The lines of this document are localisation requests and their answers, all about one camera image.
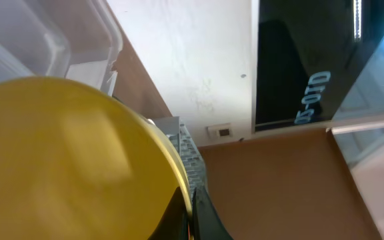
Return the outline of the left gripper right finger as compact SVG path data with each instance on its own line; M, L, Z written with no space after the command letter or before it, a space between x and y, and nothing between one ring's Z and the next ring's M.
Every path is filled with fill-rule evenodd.
M197 187L193 194L193 234L195 240L233 240L204 187Z

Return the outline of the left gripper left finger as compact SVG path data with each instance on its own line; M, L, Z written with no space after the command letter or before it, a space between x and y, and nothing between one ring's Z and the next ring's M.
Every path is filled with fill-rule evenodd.
M176 188L154 232L148 240L188 240L189 224L183 194Z

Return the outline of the yellow bowl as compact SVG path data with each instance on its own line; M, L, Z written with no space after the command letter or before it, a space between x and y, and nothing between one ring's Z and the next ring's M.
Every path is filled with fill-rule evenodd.
M148 239L178 187L191 238L185 168L150 120L72 80L0 83L0 239Z

